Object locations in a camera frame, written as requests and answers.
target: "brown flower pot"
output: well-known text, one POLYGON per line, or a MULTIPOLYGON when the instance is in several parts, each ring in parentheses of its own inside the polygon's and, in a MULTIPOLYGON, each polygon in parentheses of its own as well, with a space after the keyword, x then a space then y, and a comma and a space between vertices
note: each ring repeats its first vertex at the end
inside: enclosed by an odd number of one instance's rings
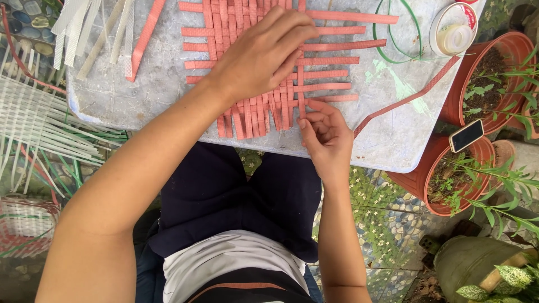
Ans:
MULTIPOLYGON (((528 101, 526 101, 526 103, 524 103, 524 106, 522 107, 523 116, 531 116, 530 109, 529 108, 526 109, 527 106, 528 106, 528 101)), ((531 118, 527 118, 527 119, 528 121, 530 121, 531 125, 533 126, 534 122, 531 120, 531 118)), ((511 119, 509 119, 509 122, 507 122, 507 125, 514 128, 526 130, 526 126, 520 123, 519 120, 515 119, 515 117, 511 117, 511 119)), ((535 127, 531 128, 531 139, 539 139, 539 133, 535 130, 535 127)))
MULTIPOLYGON (((470 146, 470 151, 475 158, 481 163, 485 164, 487 162, 494 162, 494 147, 491 142, 486 138, 482 137, 481 139, 475 141, 470 146)), ((425 202, 427 208, 434 214, 439 216, 450 216, 451 208, 448 205, 443 205, 440 203, 431 203, 428 199, 427 188, 429 187, 429 180, 436 164, 441 160, 441 158, 450 150, 449 139, 447 136, 432 135, 429 139, 425 152, 419 160, 417 167, 407 173, 391 173, 388 171, 389 177, 395 181, 397 184, 402 186, 404 189, 409 191, 414 196, 420 198, 425 202)), ((463 187, 461 196, 466 199, 477 199, 484 189, 488 185, 489 178, 485 175, 478 174, 477 178, 481 178, 481 186, 475 188, 469 194, 465 195, 466 191, 470 189, 470 185, 467 184, 463 187)), ((470 203, 464 199, 460 201, 460 210, 465 210, 470 206, 470 203)))
MULTIPOLYGON (((494 165, 496 167, 502 167, 512 156, 515 155, 515 146, 511 143, 511 141, 508 140, 498 140, 492 142, 492 145, 494 146, 494 165)), ((509 170, 513 168, 513 162, 509 164, 509 170)), ((490 181, 488 182, 488 186, 483 191, 483 195, 487 194, 489 191, 491 191, 494 188, 498 188, 502 186, 502 182, 497 180, 496 178, 491 177, 490 181)))
MULTIPOLYGON (((470 77, 472 76, 475 67, 491 47, 495 47, 500 51, 500 54, 506 58, 504 59, 504 62, 507 65, 521 64, 526 56, 534 49, 534 45, 531 43, 530 39, 520 32, 508 32, 492 41, 470 46, 466 51, 466 56, 464 56, 464 59, 462 60, 462 64, 455 76, 453 85, 449 90, 449 94, 445 99, 444 106, 440 112, 440 119, 457 126, 466 125, 462 118, 462 102, 464 101, 466 86, 470 81, 470 77)), ((535 56, 532 57, 529 62, 530 64, 535 64, 535 56)), ((506 90, 508 92, 513 91, 522 81, 523 79, 521 77, 510 77, 508 79, 506 90)), ((531 84, 527 83, 522 91, 529 91, 530 88, 531 84)), ((517 100, 517 105, 509 111, 511 113, 518 113, 521 110, 525 99, 526 97, 520 94, 506 94, 500 100, 495 110, 500 111, 513 101, 517 100)), ((496 121, 492 118, 492 113, 490 113, 483 119, 485 134, 496 131, 508 122, 503 114, 499 114, 496 121)))

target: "basket weave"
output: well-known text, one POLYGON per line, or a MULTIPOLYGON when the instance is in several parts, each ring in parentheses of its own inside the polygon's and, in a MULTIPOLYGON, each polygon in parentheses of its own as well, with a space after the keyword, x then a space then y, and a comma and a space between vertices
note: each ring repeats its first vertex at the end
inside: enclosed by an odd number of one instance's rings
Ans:
POLYGON ((33 257, 49 250, 60 207, 40 199, 0 198, 0 257, 33 257))

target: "gray pot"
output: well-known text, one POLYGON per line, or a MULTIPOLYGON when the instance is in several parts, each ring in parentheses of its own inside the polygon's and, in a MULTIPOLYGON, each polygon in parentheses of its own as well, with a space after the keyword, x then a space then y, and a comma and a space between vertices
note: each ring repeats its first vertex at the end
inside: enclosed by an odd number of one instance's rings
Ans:
POLYGON ((468 302, 455 292, 465 285, 479 285, 491 292, 501 280, 494 265, 522 266, 527 262, 521 251, 518 246, 492 238, 454 237, 434 258, 441 290, 450 303, 468 302))

